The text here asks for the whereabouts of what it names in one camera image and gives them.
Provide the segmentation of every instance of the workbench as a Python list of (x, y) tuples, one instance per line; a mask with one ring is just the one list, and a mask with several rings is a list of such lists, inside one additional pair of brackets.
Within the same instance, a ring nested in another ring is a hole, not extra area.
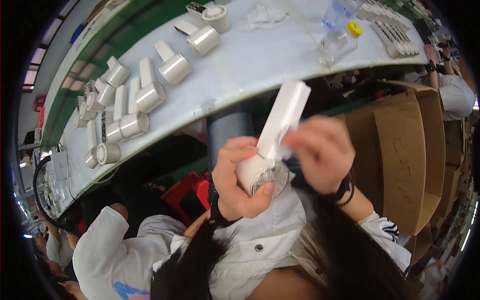
[[(89, 169), (84, 163), (88, 151), (86, 128), (75, 129), (73, 120), (67, 123), (62, 140), (69, 157), (70, 189), (75, 198), (93, 185), (84, 178), (90, 181), (104, 178), (122, 162), (185, 125), (222, 108), (277, 89), (285, 80), (306, 80), (373, 66), (427, 63), (426, 55), (422, 51), (422, 39), (408, 19), (402, 18), (411, 28), (407, 36), (421, 51), (415, 57), (396, 60), (389, 57), (381, 39), (370, 27), (370, 22), (356, 20), (363, 28), (363, 34), (358, 38), (358, 48), (333, 68), (329, 68), (320, 63), (317, 45), (327, 31), (316, 17), (323, 15), (329, 5), (328, 1), (279, 1), (280, 7), (289, 13), (286, 22), (273, 29), (238, 29), (237, 24), (254, 3), (254, 0), (243, 0), (226, 5), (231, 27), (220, 35), (220, 44), (204, 57), (197, 56), (187, 45), (185, 36), (174, 29), (173, 25), (179, 19), (195, 22), (194, 17), (188, 13), (154, 29), (117, 57), (131, 70), (125, 82), (127, 89), (130, 79), (140, 74), (139, 61), (150, 57), (156, 79), (165, 88), (167, 100), (148, 114), (150, 129), (147, 133), (119, 143), (121, 155), (117, 163), (98, 165), (95, 169)], [(177, 86), (167, 83), (158, 70), (163, 62), (153, 45), (162, 39), (174, 52), (183, 54), (192, 65), (192, 73)], [(97, 114), (99, 143), (100, 117), (101, 115)], [(71, 198), (64, 199), (61, 207), (66, 209), (71, 202)]]

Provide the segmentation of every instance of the plastic bottle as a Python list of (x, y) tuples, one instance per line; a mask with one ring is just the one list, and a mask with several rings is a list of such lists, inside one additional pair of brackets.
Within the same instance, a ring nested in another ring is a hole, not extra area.
[(366, 0), (333, 0), (332, 6), (322, 18), (325, 28), (338, 30), (357, 15)]
[(357, 39), (362, 34), (362, 27), (350, 21), (342, 31), (330, 31), (318, 45), (322, 62), (330, 67), (336, 64), (345, 54), (358, 47)]

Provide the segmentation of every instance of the white jacket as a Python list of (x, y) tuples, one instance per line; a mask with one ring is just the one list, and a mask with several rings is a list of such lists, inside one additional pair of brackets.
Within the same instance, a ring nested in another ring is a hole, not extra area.
[[(243, 300), (274, 268), (298, 265), (301, 257), (292, 247), (306, 222), (305, 210), (298, 195), (287, 187), (270, 207), (253, 219), (242, 218), (235, 224), (215, 231), (218, 238), (228, 238), (234, 232), (231, 246), (215, 265), (211, 275), (210, 293), (213, 299)], [(373, 212), (359, 222), (361, 227), (390, 254), (402, 271), (410, 264), (411, 254), (398, 245), (396, 225)], [(175, 235), (170, 253), (185, 247), (190, 239)], [(157, 270), (167, 257), (155, 263)]]

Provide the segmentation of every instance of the dark pipe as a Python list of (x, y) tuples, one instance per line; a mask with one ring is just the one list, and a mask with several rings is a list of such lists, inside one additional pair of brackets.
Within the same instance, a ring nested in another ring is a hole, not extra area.
[(210, 181), (208, 202), (210, 204), (212, 204), (212, 200), (218, 199), (212, 181), (212, 171), (216, 166), (218, 151), (228, 139), (245, 135), (255, 136), (252, 116), (246, 104), (240, 103), (207, 117), (208, 177)]

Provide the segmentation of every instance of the striped sleeve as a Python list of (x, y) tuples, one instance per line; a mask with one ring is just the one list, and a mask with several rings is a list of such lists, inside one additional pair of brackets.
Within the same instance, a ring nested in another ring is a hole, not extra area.
[(411, 253), (398, 244), (399, 232), (394, 222), (372, 212), (370, 216), (360, 221), (359, 225), (390, 255), (402, 272), (407, 272)]

